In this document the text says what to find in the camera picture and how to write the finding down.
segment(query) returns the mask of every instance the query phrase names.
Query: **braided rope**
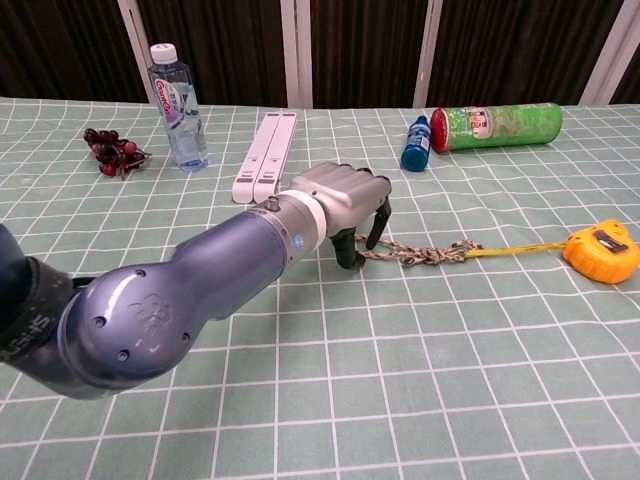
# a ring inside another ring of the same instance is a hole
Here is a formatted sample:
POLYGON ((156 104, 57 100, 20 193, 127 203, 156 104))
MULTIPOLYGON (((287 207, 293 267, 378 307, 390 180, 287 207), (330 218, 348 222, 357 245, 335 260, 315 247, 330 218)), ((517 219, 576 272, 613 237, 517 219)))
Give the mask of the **braided rope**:
MULTIPOLYGON (((366 236, 356 235, 356 242, 366 241, 366 236)), ((359 253, 365 258, 370 258, 372 260, 391 260, 397 258, 404 267, 411 267, 422 263, 427 265, 438 265, 443 262, 461 263, 467 259, 467 250, 482 248, 482 245, 474 242, 473 240, 467 239, 456 242, 448 248, 410 247, 400 242, 385 239, 380 239, 378 243, 395 249, 395 251, 392 251, 391 253, 384 253, 367 250, 359 251, 359 253)))

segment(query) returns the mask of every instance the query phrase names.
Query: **tape measure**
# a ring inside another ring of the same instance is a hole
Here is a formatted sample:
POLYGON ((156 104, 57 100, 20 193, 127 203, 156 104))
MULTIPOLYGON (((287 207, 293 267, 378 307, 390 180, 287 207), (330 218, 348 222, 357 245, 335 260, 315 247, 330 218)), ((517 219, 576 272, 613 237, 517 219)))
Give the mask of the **tape measure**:
POLYGON ((562 250, 562 257, 585 277, 602 283, 619 283, 628 279, 640 266, 640 247, 627 228, 608 219, 571 235, 566 242, 521 245, 518 247, 472 249, 467 257, 510 255, 562 250))

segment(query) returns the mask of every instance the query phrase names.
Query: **green checkered tablecloth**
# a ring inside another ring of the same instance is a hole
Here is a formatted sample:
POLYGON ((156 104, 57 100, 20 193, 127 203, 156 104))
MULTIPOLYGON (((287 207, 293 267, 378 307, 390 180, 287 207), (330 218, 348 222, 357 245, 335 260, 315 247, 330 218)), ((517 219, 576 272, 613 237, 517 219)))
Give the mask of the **green checkered tablecloth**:
MULTIPOLYGON (((72 275, 165 259, 245 208, 231 185, 268 110, 203 107, 211 165, 188 175, 151 105, 0 99, 0 218, 72 275), (86 127, 151 163, 101 175, 86 127)), ((299 111, 283 181, 368 166, 393 183, 384 237, 414 246, 564 241, 611 217, 640 239, 640 106, 567 107, 550 145, 411 173, 420 113, 299 111)), ((353 273, 325 242, 130 392, 71 400, 1 366, 0 477, 637 480, 639 305, 640 275, 595 283, 558 251, 353 273)))

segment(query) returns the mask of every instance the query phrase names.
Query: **water bottle cap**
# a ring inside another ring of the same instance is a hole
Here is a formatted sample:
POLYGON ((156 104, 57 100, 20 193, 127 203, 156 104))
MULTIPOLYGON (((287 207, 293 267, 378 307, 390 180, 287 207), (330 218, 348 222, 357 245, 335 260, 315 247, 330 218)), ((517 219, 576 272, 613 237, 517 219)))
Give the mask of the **water bottle cap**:
POLYGON ((171 43, 158 43, 151 47, 151 58, 155 63, 166 65, 178 61, 175 45, 171 43))

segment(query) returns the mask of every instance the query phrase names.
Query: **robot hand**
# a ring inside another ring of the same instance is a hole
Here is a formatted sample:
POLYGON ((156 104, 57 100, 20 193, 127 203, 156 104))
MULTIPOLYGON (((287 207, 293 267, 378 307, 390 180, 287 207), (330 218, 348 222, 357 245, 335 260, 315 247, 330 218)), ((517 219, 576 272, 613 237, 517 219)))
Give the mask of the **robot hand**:
POLYGON ((356 227, 376 214, 372 249, 390 193, 390 181, 368 169, 324 163, 179 244, 167 261, 91 279, 25 257, 0 229, 0 359, 72 398, 134 388, 178 365, 207 321, 231 316, 326 238, 340 266, 359 269, 356 227))

